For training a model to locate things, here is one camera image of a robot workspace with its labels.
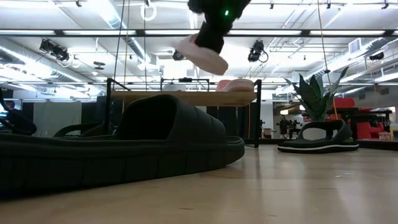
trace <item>plant leaf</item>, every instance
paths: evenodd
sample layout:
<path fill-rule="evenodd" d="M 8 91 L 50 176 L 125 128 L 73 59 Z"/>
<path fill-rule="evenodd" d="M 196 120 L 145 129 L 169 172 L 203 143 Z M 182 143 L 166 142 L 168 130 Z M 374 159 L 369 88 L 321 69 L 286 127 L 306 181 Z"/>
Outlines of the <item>plant leaf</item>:
<path fill-rule="evenodd" d="M 323 117 L 323 119 L 325 119 L 326 113 L 328 112 L 330 105 L 333 103 L 334 97 L 335 97 L 335 94 L 332 94 L 332 95 L 329 97 L 329 99 L 326 100 L 326 108 L 325 108 L 324 112 L 323 112 L 322 115 L 321 115 L 321 117 Z"/>
<path fill-rule="evenodd" d="M 322 76 L 317 78 L 317 82 L 319 85 L 319 89 L 321 91 L 321 97 L 323 96 L 323 93 L 325 92 L 325 89 L 323 88 L 323 80 L 322 80 Z"/>
<path fill-rule="evenodd" d="M 302 75 L 300 75 L 300 96 L 314 113 L 319 113 L 319 111 L 323 112 L 313 88 L 304 81 Z"/>
<path fill-rule="evenodd" d="M 305 111 L 308 113 L 308 115 L 310 115 L 311 120 L 318 121 L 319 114 L 314 113 L 303 100 L 301 100 L 301 99 L 298 99 L 298 100 L 300 101 L 301 105 L 303 105 L 303 107 L 305 108 Z"/>
<path fill-rule="evenodd" d="M 334 84 L 332 84 L 332 86 L 331 86 L 331 88 L 330 88 L 330 92 L 331 92 L 332 94 L 335 94 L 335 93 L 336 93 L 336 90 L 337 90 L 337 88 L 338 88 L 338 84 L 340 83 L 340 80 L 346 75 L 347 70 L 348 70 L 348 67 L 345 67 L 345 68 L 343 69 L 343 71 L 341 72 L 341 74 L 340 74 L 339 78 L 337 79 L 337 81 L 334 82 Z"/>
<path fill-rule="evenodd" d="M 290 80 L 288 80 L 287 78 L 285 78 L 287 84 L 292 85 L 294 90 L 296 91 L 296 93 L 299 95 L 300 94 L 300 88 L 297 85 L 294 85 Z"/>
<path fill-rule="evenodd" d="M 330 95 L 331 95 L 331 93 L 330 92 L 328 92 L 328 93 L 326 93 L 325 94 L 325 96 L 322 98 L 322 100 L 321 100 L 321 107 L 325 107 L 326 106 L 326 103 L 327 103 L 327 101 L 329 100 L 329 98 L 330 98 Z"/>
<path fill-rule="evenodd" d="M 317 96 L 318 101 L 321 101 L 322 93 L 321 89 L 319 88 L 317 78 L 315 78 L 315 75 L 313 75 L 310 79 L 310 86 L 313 88 L 313 91 L 315 92 L 315 96 Z"/>

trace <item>wooden floor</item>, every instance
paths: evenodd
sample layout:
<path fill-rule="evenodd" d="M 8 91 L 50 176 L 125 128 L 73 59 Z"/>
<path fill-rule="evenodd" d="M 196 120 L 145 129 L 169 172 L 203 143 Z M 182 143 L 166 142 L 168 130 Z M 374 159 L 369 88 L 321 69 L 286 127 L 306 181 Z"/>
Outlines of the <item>wooden floor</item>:
<path fill-rule="evenodd" d="M 0 223 L 397 223 L 398 153 L 248 148 L 202 174 L 0 202 Z"/>

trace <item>shelf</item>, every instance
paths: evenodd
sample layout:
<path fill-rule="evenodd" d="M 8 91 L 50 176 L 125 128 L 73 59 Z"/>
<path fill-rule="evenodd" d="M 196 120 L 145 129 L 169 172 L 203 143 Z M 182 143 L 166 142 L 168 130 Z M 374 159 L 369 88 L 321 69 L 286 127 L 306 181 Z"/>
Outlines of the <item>shelf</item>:
<path fill-rule="evenodd" d="M 131 103 L 141 98 L 171 94 L 195 106 L 246 106 L 256 99 L 255 92 L 194 91 L 112 91 L 112 99 Z"/>

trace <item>giant black slide sandal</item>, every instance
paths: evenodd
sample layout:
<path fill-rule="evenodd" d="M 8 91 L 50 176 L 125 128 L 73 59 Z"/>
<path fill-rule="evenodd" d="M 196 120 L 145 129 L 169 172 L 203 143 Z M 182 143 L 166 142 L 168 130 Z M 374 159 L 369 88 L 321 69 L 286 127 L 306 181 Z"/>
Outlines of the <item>giant black slide sandal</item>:
<path fill-rule="evenodd" d="M 243 154 L 244 141 L 227 137 L 220 121 L 175 96 L 158 95 L 130 104 L 111 136 L 0 134 L 0 194 L 193 174 Z"/>

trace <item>pink slipper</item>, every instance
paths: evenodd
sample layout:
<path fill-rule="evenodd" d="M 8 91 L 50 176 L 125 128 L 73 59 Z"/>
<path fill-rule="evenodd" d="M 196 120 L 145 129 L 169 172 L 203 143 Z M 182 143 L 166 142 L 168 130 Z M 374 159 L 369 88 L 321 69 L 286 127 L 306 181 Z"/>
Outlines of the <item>pink slipper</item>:
<path fill-rule="evenodd" d="M 216 91 L 254 91 L 254 83 L 246 79 L 221 80 Z"/>
<path fill-rule="evenodd" d="M 195 44 L 196 37 L 197 34 L 188 36 L 178 43 L 175 49 L 200 69 L 215 75 L 224 75 L 228 69 L 228 63 L 215 51 L 198 47 Z"/>

